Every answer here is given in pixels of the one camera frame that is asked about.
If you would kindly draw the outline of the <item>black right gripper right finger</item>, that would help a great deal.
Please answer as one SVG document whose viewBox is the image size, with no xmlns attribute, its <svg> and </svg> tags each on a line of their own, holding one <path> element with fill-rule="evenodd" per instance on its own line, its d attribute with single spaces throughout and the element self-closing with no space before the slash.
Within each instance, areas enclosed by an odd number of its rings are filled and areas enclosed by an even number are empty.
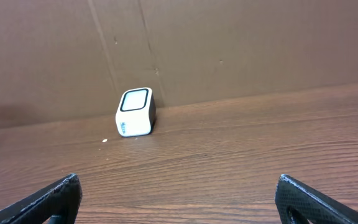
<svg viewBox="0 0 358 224">
<path fill-rule="evenodd" d="M 282 224 L 358 224 L 358 212 L 312 187 L 282 174 L 275 191 Z"/>
</svg>

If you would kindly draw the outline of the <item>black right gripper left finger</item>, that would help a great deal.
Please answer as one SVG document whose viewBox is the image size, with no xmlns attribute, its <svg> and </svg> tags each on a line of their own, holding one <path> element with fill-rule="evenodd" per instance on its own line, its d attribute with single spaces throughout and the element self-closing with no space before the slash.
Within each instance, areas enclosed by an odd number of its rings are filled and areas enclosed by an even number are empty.
<svg viewBox="0 0 358 224">
<path fill-rule="evenodd" d="M 72 173 L 0 211 L 0 224 L 74 224 L 82 199 L 79 177 Z"/>
</svg>

